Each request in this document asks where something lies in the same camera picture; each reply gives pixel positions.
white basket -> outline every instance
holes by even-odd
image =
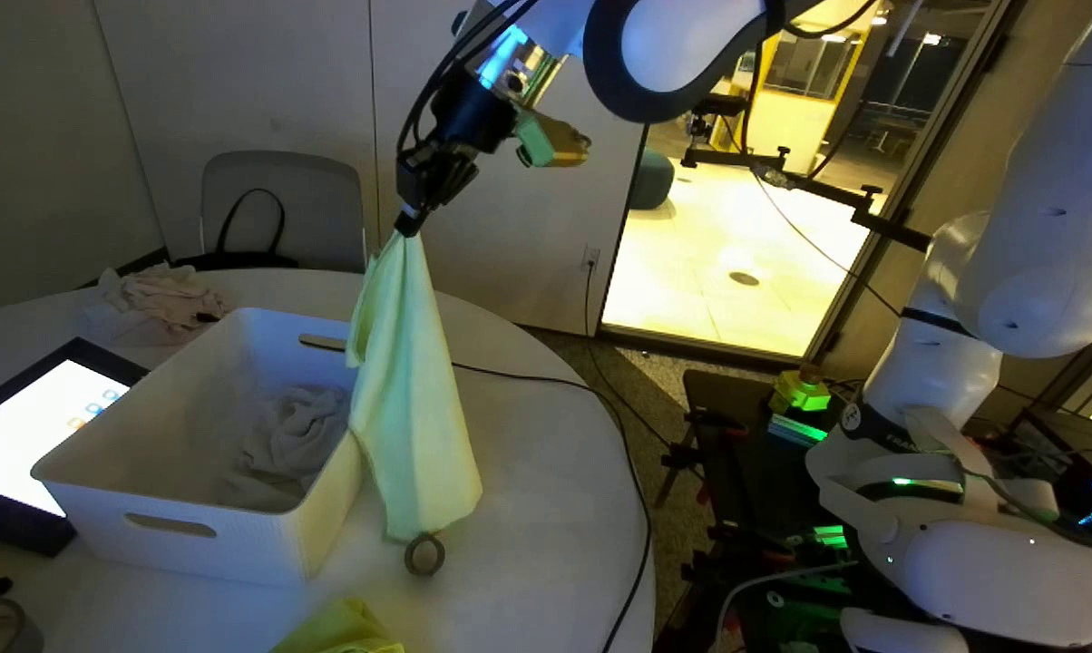
[[[221,486],[257,428],[257,408],[303,383],[351,393],[344,354],[303,344],[309,333],[344,342],[344,328],[239,308],[40,458],[32,474],[104,558],[299,582],[328,562],[348,518],[358,488],[357,441],[338,437],[296,509],[244,505]]]

dark floor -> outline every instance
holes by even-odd
[[[685,437],[685,370],[710,370],[730,378],[757,378],[733,366],[672,360],[639,349],[608,349],[588,338],[569,333],[540,333],[553,353],[560,353],[621,418],[641,498],[655,516],[655,558],[657,558],[657,626],[672,616],[683,593],[683,562],[695,547],[707,547],[710,512],[702,505],[702,481],[683,474],[668,499],[657,509],[657,493],[663,481],[663,449],[668,441]]]

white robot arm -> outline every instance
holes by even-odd
[[[432,71],[401,133],[401,232],[475,176],[475,155],[506,139],[531,166],[583,159],[588,139],[535,105],[563,58],[580,58],[594,99],[621,119],[657,122],[702,100],[727,53],[754,48],[817,0],[475,0],[462,39]],[[988,221],[932,234],[927,280],[900,328],[808,474],[824,505],[857,524],[872,567],[932,626],[845,611],[853,645],[963,648],[978,626],[1040,645],[1092,640],[1092,547],[1027,516],[1004,516],[1010,486],[963,425],[993,393],[1002,354],[1068,354],[1092,344],[1092,27],[1053,100],[1021,141]],[[892,470],[953,480],[963,505],[869,499]],[[1037,493],[1021,509],[1056,512]]]

chair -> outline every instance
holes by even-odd
[[[366,269],[358,172],[338,159],[221,151],[204,166],[199,216],[199,269]]]

